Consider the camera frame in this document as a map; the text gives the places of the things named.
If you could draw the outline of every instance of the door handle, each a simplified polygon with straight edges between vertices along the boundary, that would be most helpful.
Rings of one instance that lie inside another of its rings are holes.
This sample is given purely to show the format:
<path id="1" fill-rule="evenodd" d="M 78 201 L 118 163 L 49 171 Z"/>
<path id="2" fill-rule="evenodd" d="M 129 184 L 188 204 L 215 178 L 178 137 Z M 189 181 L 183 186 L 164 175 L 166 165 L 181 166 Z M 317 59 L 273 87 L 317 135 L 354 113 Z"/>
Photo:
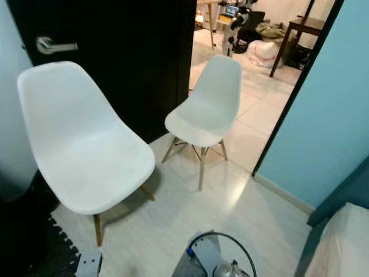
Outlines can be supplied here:
<path id="1" fill-rule="evenodd" d="M 78 50 L 77 43 L 55 44 L 55 42 L 48 36 L 37 37 L 36 46 L 39 52 L 45 55 L 51 55 L 55 52 Z"/>

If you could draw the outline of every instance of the plastic bag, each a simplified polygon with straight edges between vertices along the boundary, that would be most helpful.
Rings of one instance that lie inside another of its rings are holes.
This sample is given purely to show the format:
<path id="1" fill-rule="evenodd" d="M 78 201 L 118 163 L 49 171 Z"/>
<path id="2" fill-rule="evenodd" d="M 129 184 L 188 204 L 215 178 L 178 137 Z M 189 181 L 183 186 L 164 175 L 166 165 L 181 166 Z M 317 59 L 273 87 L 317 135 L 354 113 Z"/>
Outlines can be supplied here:
<path id="1" fill-rule="evenodd" d="M 277 58 L 278 51 L 279 47 L 274 42 L 255 40 L 248 45 L 246 55 L 253 64 L 271 68 Z"/>

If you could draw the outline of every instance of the floor tile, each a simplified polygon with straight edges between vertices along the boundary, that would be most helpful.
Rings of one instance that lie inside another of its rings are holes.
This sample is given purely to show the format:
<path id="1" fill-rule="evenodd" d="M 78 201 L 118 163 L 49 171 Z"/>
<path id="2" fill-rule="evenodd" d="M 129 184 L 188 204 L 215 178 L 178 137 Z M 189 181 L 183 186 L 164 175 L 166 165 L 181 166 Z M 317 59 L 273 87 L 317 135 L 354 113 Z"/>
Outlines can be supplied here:
<path id="1" fill-rule="evenodd" d="M 215 49 L 221 49 L 221 41 L 223 40 L 223 34 L 221 32 L 213 33 L 213 41 L 216 45 Z M 212 41 L 210 38 L 210 32 L 208 29 L 202 29 L 194 32 L 194 41 L 202 43 L 209 48 L 212 47 Z"/>
<path id="2" fill-rule="evenodd" d="M 275 71 L 273 78 L 278 79 L 284 83 L 295 85 L 301 75 L 301 72 L 302 71 L 299 69 L 284 65 L 283 67 Z"/>
<path id="3" fill-rule="evenodd" d="M 284 108 L 284 106 L 286 105 L 288 98 L 289 98 L 290 94 L 289 93 L 285 93 L 285 92 L 281 92 L 281 91 L 277 91 L 275 89 L 271 89 L 263 98 L 263 101 L 266 101 L 270 104 L 273 104 L 277 107 L 281 107 Z"/>
<path id="4" fill-rule="evenodd" d="M 271 134 L 282 110 L 282 107 L 262 100 L 253 105 L 238 120 L 265 134 Z"/>
<path id="5" fill-rule="evenodd" d="M 277 89 L 281 92 L 291 94 L 294 87 L 295 87 L 294 85 L 291 85 L 291 84 L 288 84 L 288 83 L 285 83 L 285 82 L 281 82 Z"/>
<path id="6" fill-rule="evenodd" d="M 242 92 L 246 95 L 251 95 L 255 98 L 263 98 L 267 92 L 268 88 L 265 88 L 263 85 L 256 83 L 254 81 L 247 81 L 244 78 L 241 80 Z"/>
<path id="7" fill-rule="evenodd" d="M 196 82 L 198 78 L 200 77 L 201 72 L 204 70 L 206 64 L 207 62 L 203 62 L 197 65 L 191 66 L 189 89 L 194 89 Z"/>
<path id="8" fill-rule="evenodd" d="M 267 140 L 266 134 L 236 121 L 224 138 L 228 159 L 251 172 Z M 212 149 L 223 154 L 220 145 L 216 145 Z"/>
<path id="9" fill-rule="evenodd" d="M 237 117 L 240 117 L 245 111 L 249 110 L 253 105 L 260 101 L 259 98 L 253 97 L 251 95 L 246 95 L 241 93 L 240 97 L 240 107 L 238 110 Z"/>

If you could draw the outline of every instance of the floor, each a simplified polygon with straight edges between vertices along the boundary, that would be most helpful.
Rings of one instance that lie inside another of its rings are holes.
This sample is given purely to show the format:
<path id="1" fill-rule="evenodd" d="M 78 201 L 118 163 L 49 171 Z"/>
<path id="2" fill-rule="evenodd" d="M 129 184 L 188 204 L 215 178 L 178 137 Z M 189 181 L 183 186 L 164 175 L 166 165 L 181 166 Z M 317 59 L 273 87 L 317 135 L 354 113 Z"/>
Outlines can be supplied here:
<path id="1" fill-rule="evenodd" d="M 216 47 L 211 49 L 207 29 L 194 32 L 190 89 L 212 56 L 221 54 L 222 33 L 214 33 Z M 276 70 L 252 64 L 246 54 L 234 54 L 242 66 L 242 95 L 237 120 L 225 138 L 228 157 L 252 171 L 296 84 L 301 71 L 289 66 Z M 214 149 L 221 153 L 218 145 Z"/>
<path id="2" fill-rule="evenodd" d="M 251 127 L 243 129 L 255 136 Z M 251 254 L 258 276 L 293 276 L 310 231 L 308 215 L 213 149 L 206 156 L 203 191 L 197 191 L 199 161 L 191 147 L 177 146 L 168 161 L 160 163 L 172 139 L 166 134 L 150 144 L 156 168 L 146 185 L 156 201 L 137 190 L 101 214 L 100 276 L 171 276 L 188 240 L 210 229 L 238 239 Z M 52 215 L 81 252 L 96 248 L 92 216 L 62 205 Z M 224 258 L 242 261 L 229 242 L 221 240 L 221 247 Z M 239 264 L 251 274 L 246 262 Z"/>

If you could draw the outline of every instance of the wooden chair leg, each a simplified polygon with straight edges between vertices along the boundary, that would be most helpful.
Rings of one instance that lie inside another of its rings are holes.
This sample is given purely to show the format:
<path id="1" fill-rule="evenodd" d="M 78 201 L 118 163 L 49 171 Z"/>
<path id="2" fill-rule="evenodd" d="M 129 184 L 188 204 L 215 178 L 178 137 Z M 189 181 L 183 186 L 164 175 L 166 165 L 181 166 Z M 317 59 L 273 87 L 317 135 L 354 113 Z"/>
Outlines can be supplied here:
<path id="1" fill-rule="evenodd" d="M 177 138 L 177 137 L 175 137 L 173 139 L 173 142 L 172 142 L 171 146 L 169 146 L 169 149 L 168 149 L 167 153 L 165 154 L 165 156 L 163 157 L 163 160 L 161 161 L 161 163 L 165 163 L 165 161 L 168 159 L 170 153 L 172 152 L 172 150 L 173 150 L 175 144 L 178 142 L 178 140 L 179 140 L 179 138 Z"/>
<path id="2" fill-rule="evenodd" d="M 100 228 L 99 214 L 93 215 L 93 221 L 95 223 L 96 242 L 97 242 L 97 245 L 100 247 L 103 241 L 101 240 L 101 228 Z"/>
<path id="3" fill-rule="evenodd" d="M 228 160 L 227 152 L 226 152 L 226 150 L 225 150 L 225 146 L 224 146 L 224 140 L 221 140 L 221 141 L 220 141 L 220 145 L 221 145 L 221 149 L 222 149 L 222 151 L 223 151 L 224 159 L 225 159 L 225 160 Z"/>
<path id="4" fill-rule="evenodd" d="M 146 185 L 145 185 L 145 184 L 141 185 L 141 187 L 140 187 L 140 188 L 142 189 L 142 191 L 143 191 L 144 193 L 146 193 L 146 194 L 149 196 L 149 199 L 150 199 L 151 201 L 155 201 L 155 197 L 154 197 L 154 195 L 152 195 L 152 193 L 148 190 L 148 188 L 146 187 Z"/>
<path id="5" fill-rule="evenodd" d="M 202 191 L 202 181 L 204 180 L 204 165 L 205 165 L 206 147 L 201 148 L 201 160 L 200 160 L 200 179 L 198 183 L 198 190 Z"/>

